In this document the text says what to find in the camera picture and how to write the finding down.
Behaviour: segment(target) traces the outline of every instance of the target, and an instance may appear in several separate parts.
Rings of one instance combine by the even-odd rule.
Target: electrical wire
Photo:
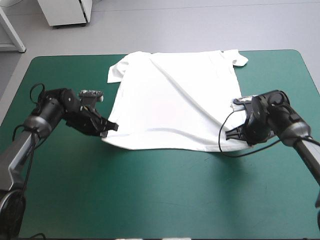
[[[43,240],[47,240],[46,235],[44,235],[42,232],[37,233],[37,234],[27,238],[27,240],[32,240],[32,239],[34,239],[35,237],[38,237],[38,236],[41,236]]]
[[[240,157],[248,156],[248,155],[251,155],[251,154],[255,154],[255,153],[258,153],[258,152],[260,152],[260,151],[262,151],[262,150],[268,149],[268,148],[272,147],[273,145],[276,145],[276,144],[280,143],[281,141],[284,141],[284,140],[287,140],[287,139],[296,139],[297,141],[298,141],[298,140],[304,140],[304,141],[313,143],[313,144],[315,144],[315,145],[317,145],[317,146],[320,147],[320,142],[318,142],[318,141],[316,141],[316,140],[314,140],[314,139],[311,139],[311,138],[308,138],[308,137],[300,137],[300,136],[292,136],[292,137],[291,137],[291,136],[290,136],[290,137],[286,137],[286,138],[283,138],[283,139],[278,139],[278,140],[274,141],[273,143],[271,143],[271,144],[269,144],[269,145],[267,145],[267,146],[261,147],[261,148],[259,148],[259,149],[257,149],[257,150],[254,150],[254,151],[246,152],[246,153],[244,153],[244,154],[240,154],[240,155],[229,155],[229,154],[226,154],[226,153],[223,152],[223,150],[221,149],[221,144],[220,144],[221,131],[222,131],[224,125],[226,124],[228,118],[229,118],[233,113],[235,113],[235,112],[234,112],[234,111],[231,112],[231,113],[226,117],[226,119],[224,120],[223,124],[222,124],[221,127],[220,127],[219,135],[218,135],[218,146],[219,146],[220,153],[222,153],[222,154],[223,154],[224,156],[226,156],[226,157],[229,157],[229,158],[240,158]]]
[[[34,101],[34,100],[32,99],[32,92],[33,92],[33,90],[34,90],[36,87],[38,87],[38,86],[40,86],[40,85],[42,86],[41,93],[44,92],[44,91],[45,91],[45,85],[44,85],[43,83],[36,83],[35,85],[33,85],[33,86],[31,87],[30,92],[29,92],[29,98],[30,98],[31,102],[33,102],[33,103],[36,104],[36,105],[38,105],[39,103],[36,102],[36,101]]]
[[[27,168],[27,171],[26,171],[26,175],[25,175],[23,186],[22,186],[21,194],[20,194],[20,197],[19,197],[19,201],[18,201],[18,204],[17,204],[17,208],[15,209],[15,213],[14,213],[14,217],[13,217],[15,222],[13,223],[13,226],[12,226],[10,232],[9,232],[9,239],[11,239],[12,231],[15,229],[16,224],[17,224],[16,217],[17,217],[19,205],[20,205],[20,203],[22,201],[22,198],[25,195],[25,191],[26,191],[26,188],[27,188],[27,183],[28,183],[28,180],[29,180],[31,167],[32,167],[32,163],[33,163],[33,160],[34,160],[35,149],[36,149],[36,134],[32,133],[31,134],[31,153],[30,153],[29,165],[28,165],[28,168]]]

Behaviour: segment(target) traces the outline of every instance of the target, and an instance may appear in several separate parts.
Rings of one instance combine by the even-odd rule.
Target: white cabinet
[[[38,2],[50,26],[90,22],[92,0],[38,0]]]

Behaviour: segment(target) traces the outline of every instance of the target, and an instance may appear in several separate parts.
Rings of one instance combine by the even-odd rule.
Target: black cable
[[[27,183],[28,183],[28,180],[29,180],[29,176],[30,176],[30,172],[31,172],[31,166],[32,166],[33,159],[34,159],[34,154],[35,154],[35,147],[36,147],[36,135],[35,135],[35,133],[32,133],[32,135],[31,135],[31,153],[30,153],[29,165],[28,165],[28,168],[27,168],[27,171],[26,171],[26,175],[25,175],[23,186],[22,186],[21,194],[20,194],[20,197],[19,197],[19,201],[18,201],[18,204],[17,204],[17,208],[16,208],[15,213],[14,213],[14,217],[13,217],[14,220],[16,220],[19,205],[20,205],[20,203],[22,201],[22,198],[24,197],[24,194],[25,194],[25,191],[26,191],[26,188],[27,188]],[[12,228],[11,228],[11,231],[9,233],[9,239],[11,239],[12,231],[15,229],[16,224],[17,224],[17,222],[15,222],[13,224]]]
[[[257,150],[254,150],[254,151],[250,151],[250,152],[247,152],[247,153],[244,153],[244,154],[240,154],[240,155],[229,155],[229,154],[226,154],[223,152],[223,150],[221,149],[221,145],[220,145],[220,137],[221,137],[221,131],[222,131],[222,128],[224,127],[224,125],[226,124],[228,118],[234,113],[231,112],[225,119],[225,121],[223,122],[223,124],[221,125],[220,127],[220,130],[219,130],[219,136],[218,136],[218,146],[219,146],[219,150],[220,150],[220,153],[222,153],[224,156],[226,157],[229,157],[229,158],[240,158],[240,157],[244,157],[244,156],[248,156],[248,155],[251,155],[251,154],[255,154],[257,152],[260,152],[262,150],[265,150],[265,149],[268,149],[270,147],[272,147],[273,145],[276,145],[278,144],[279,142],[283,141],[283,140],[287,140],[287,139],[296,139],[296,140],[304,140],[304,141],[307,141],[307,142],[310,142],[310,143],[313,143],[317,146],[320,147],[320,142],[314,140],[314,139],[311,139],[311,138],[308,138],[308,137],[299,137],[299,136],[292,136],[292,137],[286,137],[286,138],[283,138],[283,139],[278,139],[276,141],[274,141],[273,143],[267,145],[267,146],[264,146],[264,147],[261,147]]]
[[[42,142],[40,142],[37,146],[35,146],[35,150],[37,148],[39,148],[42,144],[44,144],[44,142],[47,140],[47,137],[46,138],[42,138]]]
[[[38,87],[38,86],[40,86],[40,85],[42,86],[41,93],[44,92],[44,91],[45,91],[45,85],[44,85],[43,83],[37,83],[37,84],[33,85],[33,86],[31,87],[31,89],[30,89],[30,92],[29,92],[29,97],[30,97],[31,102],[33,102],[33,103],[36,104],[36,105],[38,105],[38,102],[36,102],[36,101],[34,101],[34,100],[32,99],[32,92],[33,92],[33,90],[34,90],[36,87]]]
[[[12,135],[12,142],[13,142],[13,141],[15,140],[15,138],[16,138],[17,130],[18,130],[19,128],[21,128],[21,127],[25,127],[25,125],[20,124],[20,125],[18,125],[18,126],[16,126],[16,127],[14,128],[14,130],[13,130],[13,135]]]
[[[34,239],[35,237],[38,237],[38,236],[41,236],[43,240],[47,240],[46,235],[44,235],[42,232],[37,233],[37,234],[35,234],[35,235],[33,235],[33,236],[31,236],[31,237],[27,238],[27,240]]]

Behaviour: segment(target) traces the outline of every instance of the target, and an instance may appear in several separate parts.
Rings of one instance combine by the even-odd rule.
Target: green mat
[[[285,91],[320,140],[320,96],[301,55],[242,54],[249,59],[235,70],[242,95]],[[109,66],[123,56],[35,58],[0,127],[0,152],[33,109],[29,90],[35,83],[102,90],[97,108],[108,116],[119,86],[106,83]],[[319,238],[318,192],[298,154],[282,144],[238,159],[189,150],[130,151],[61,122],[35,152],[20,236]]]

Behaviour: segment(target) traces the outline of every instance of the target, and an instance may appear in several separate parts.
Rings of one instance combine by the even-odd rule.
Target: metal arm segment
[[[21,171],[32,148],[32,133],[23,131],[18,138],[0,155],[0,190],[10,191],[21,188],[24,179]]]

